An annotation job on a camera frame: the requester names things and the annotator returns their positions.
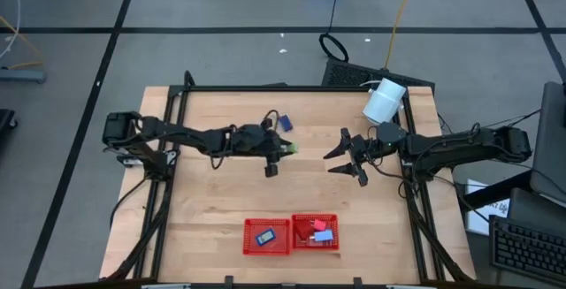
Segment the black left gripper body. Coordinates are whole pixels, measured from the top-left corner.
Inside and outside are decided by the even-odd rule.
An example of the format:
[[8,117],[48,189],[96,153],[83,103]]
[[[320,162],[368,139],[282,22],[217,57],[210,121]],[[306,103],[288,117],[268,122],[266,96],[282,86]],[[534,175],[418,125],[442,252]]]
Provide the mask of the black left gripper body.
[[279,160],[279,136],[272,128],[272,120],[265,118],[258,125],[246,124],[232,133],[232,155],[264,157],[266,178],[279,173],[276,165]]

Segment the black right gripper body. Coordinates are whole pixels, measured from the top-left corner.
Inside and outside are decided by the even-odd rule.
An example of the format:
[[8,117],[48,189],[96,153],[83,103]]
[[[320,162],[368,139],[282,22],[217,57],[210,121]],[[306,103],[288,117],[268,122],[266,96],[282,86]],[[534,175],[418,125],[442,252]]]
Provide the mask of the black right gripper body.
[[350,163],[354,164],[358,169],[357,178],[360,186],[366,186],[368,184],[368,176],[363,169],[363,163],[368,163],[370,161],[370,143],[371,140],[365,140],[361,135],[351,136],[347,128],[341,128],[340,138],[351,139],[351,146],[349,151],[345,154],[349,155]]

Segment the red slotted plastic basket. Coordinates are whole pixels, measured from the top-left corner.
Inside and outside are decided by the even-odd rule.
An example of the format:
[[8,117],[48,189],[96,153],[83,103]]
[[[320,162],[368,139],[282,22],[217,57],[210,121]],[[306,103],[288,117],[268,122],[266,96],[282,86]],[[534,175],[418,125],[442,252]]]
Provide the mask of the red slotted plastic basket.
[[[256,243],[258,233],[272,228],[276,239],[265,246]],[[289,255],[291,251],[291,222],[282,218],[247,218],[244,221],[243,248],[245,255]]]
[[[326,230],[333,231],[333,240],[325,241],[324,247],[307,247],[306,240],[301,240],[295,233],[294,222],[297,220],[308,220],[312,222],[318,219],[326,222]],[[293,214],[292,221],[292,249],[303,251],[337,251],[340,248],[338,217],[335,214],[303,213]]]

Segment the red box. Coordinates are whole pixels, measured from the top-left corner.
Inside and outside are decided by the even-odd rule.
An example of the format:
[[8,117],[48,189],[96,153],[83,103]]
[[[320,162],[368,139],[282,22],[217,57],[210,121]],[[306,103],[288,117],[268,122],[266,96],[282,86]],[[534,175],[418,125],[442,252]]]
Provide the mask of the red box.
[[297,220],[294,222],[295,233],[301,240],[308,239],[314,233],[314,227],[308,220]]

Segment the blue-framed digital device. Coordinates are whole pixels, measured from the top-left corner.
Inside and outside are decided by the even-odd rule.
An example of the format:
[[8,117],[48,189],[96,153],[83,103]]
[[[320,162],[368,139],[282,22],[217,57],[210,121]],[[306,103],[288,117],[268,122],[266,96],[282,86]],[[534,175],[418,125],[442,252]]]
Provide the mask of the blue-framed digital device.
[[276,233],[272,228],[270,228],[257,234],[256,243],[259,247],[262,247],[268,244],[269,242],[274,241],[275,239],[276,239]]

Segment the white cylindrical device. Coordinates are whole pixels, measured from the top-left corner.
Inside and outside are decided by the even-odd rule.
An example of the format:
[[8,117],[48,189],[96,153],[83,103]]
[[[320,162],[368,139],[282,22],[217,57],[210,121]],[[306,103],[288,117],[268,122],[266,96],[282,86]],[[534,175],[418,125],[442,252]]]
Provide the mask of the white cylindrical device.
[[369,98],[362,110],[363,115],[375,125],[390,122],[403,107],[402,99],[407,88],[386,78],[367,81],[363,85],[369,87]]

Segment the black mesh panel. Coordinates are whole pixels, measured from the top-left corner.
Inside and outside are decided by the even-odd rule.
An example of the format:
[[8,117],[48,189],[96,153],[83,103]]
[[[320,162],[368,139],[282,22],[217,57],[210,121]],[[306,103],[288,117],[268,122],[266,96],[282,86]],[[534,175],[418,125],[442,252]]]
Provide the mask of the black mesh panel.
[[386,69],[372,69],[329,59],[326,62],[322,86],[359,86],[367,81],[388,79],[404,87],[429,87],[435,90],[435,84],[427,80],[411,78],[389,72]]

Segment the white paper sheet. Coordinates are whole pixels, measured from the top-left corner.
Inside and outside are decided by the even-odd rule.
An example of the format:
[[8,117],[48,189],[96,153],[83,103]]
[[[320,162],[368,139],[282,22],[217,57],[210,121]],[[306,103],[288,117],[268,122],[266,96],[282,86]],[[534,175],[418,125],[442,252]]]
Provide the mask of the white paper sheet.
[[465,229],[487,236],[489,234],[489,224],[486,221],[490,216],[506,217],[509,212],[509,199],[493,202],[486,206],[469,211],[465,215]]

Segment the grey computer monitor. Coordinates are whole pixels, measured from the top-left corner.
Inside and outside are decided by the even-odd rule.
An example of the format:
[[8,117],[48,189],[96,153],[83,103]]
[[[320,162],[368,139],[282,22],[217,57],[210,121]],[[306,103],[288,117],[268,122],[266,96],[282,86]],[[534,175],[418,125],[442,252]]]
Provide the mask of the grey computer monitor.
[[566,90],[556,82],[544,86],[530,185],[566,207]]

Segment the black computer keyboard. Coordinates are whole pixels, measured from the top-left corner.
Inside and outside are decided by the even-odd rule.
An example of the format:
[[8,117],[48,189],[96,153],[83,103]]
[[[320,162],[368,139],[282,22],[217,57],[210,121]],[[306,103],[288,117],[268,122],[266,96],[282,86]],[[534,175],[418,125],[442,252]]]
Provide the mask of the black computer keyboard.
[[488,224],[491,265],[566,286],[566,232],[499,216]]

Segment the grey desk foot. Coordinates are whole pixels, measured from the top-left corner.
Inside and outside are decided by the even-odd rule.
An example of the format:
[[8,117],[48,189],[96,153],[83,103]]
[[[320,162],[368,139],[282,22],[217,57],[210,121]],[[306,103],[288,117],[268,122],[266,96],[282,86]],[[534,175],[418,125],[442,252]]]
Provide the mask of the grey desk foot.
[[45,80],[46,75],[41,71],[0,69],[0,81],[36,82],[42,84]]

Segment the black floor stand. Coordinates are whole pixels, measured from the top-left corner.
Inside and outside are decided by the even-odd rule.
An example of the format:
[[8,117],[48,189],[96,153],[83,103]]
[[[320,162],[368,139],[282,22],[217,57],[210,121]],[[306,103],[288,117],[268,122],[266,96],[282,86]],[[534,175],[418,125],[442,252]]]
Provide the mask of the black floor stand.
[[2,143],[11,132],[19,125],[15,111],[0,109],[0,143]]

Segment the black aluminium table frame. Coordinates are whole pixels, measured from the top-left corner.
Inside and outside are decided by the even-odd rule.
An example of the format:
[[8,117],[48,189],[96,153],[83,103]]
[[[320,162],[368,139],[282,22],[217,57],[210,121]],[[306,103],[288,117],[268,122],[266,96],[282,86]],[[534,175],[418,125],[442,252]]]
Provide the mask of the black aluminium table frame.
[[[270,110],[290,117],[286,134],[298,148],[266,178],[262,158],[227,158],[217,170],[191,148],[182,148],[172,184],[162,245],[150,243],[144,275],[161,282],[235,284],[415,284],[419,280],[407,203],[399,188],[400,161],[387,156],[367,171],[360,186],[333,173],[345,156],[329,158],[341,128],[352,134],[368,129],[362,110],[364,89],[260,87],[226,90],[194,87],[186,100],[171,98],[167,87],[147,87],[139,112],[162,117],[185,113],[185,126],[199,130],[256,124]],[[340,246],[335,251],[295,250],[288,255],[246,255],[248,218],[290,218],[295,213],[334,214]]]

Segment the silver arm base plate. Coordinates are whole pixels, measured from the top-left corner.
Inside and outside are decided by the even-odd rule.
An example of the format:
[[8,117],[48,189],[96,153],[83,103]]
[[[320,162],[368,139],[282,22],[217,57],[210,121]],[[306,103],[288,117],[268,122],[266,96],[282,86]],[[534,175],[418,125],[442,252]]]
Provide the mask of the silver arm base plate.
[[[164,152],[166,156],[166,161],[168,165],[173,165],[176,162],[176,159],[180,155],[180,151],[177,149],[169,149]],[[123,164],[126,168],[130,168],[133,166],[142,166],[142,161],[135,156],[124,155],[124,156],[117,156],[117,160]]]

